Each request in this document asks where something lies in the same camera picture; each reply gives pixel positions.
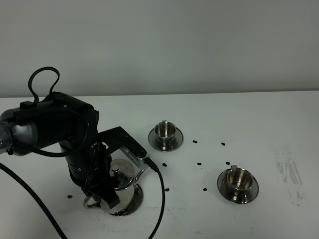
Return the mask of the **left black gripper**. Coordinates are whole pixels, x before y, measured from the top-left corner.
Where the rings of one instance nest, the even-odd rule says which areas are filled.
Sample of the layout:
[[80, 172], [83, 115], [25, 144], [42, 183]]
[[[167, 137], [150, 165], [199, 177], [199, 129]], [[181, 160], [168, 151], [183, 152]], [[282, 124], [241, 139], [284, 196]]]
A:
[[103, 199], [109, 208], [119, 204], [110, 169], [111, 154], [122, 146], [127, 147], [135, 156], [147, 156], [147, 151], [118, 126], [98, 133], [88, 147], [69, 157], [70, 177], [83, 190], [84, 203], [90, 200], [99, 203]]

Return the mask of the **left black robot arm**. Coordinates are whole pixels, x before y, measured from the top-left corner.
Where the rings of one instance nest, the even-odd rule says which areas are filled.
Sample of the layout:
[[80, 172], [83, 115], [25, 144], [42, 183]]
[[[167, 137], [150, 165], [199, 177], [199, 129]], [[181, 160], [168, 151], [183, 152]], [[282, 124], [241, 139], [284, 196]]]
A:
[[132, 159], [146, 157], [146, 150], [122, 127], [98, 132], [99, 112], [94, 107], [64, 93], [53, 93], [34, 105], [22, 102], [1, 116], [12, 138], [10, 153], [24, 156], [58, 143], [71, 180], [85, 195], [104, 200], [110, 208], [119, 204], [115, 180], [110, 175], [111, 154], [127, 149]]

